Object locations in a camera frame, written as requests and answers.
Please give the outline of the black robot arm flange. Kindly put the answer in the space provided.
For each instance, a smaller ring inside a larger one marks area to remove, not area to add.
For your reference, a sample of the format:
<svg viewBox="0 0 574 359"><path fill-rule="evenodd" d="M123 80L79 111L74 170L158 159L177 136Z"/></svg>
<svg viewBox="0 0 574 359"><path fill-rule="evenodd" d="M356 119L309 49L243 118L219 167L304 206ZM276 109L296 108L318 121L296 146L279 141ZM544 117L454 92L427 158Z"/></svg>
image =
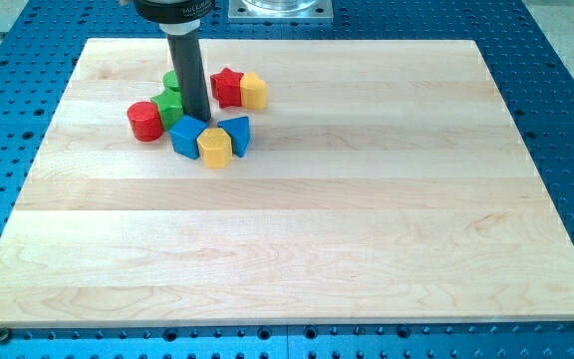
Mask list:
<svg viewBox="0 0 574 359"><path fill-rule="evenodd" d="M134 0L137 13L158 24L181 24L198 20L215 6L214 0Z"/></svg>

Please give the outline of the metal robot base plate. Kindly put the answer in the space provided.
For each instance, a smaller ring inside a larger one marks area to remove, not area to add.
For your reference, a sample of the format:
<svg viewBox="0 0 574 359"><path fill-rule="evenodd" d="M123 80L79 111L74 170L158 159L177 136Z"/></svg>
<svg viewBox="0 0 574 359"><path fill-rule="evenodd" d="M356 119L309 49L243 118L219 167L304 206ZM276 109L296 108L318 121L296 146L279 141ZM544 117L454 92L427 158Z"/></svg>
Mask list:
<svg viewBox="0 0 574 359"><path fill-rule="evenodd" d="M237 23L331 22L332 0L228 0L228 19Z"/></svg>

